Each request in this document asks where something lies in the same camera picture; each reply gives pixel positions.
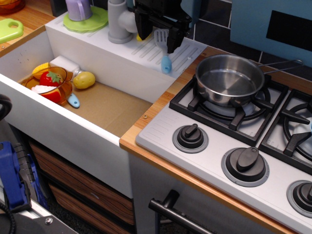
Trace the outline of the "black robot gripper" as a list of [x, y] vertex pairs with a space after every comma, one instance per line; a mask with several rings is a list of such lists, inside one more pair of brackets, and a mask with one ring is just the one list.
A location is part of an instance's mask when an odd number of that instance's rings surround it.
[[169, 28], [167, 53], [172, 54], [180, 47], [192, 18], [182, 9], [180, 0], [136, 0], [134, 13], [137, 32], [145, 40], [153, 27]]

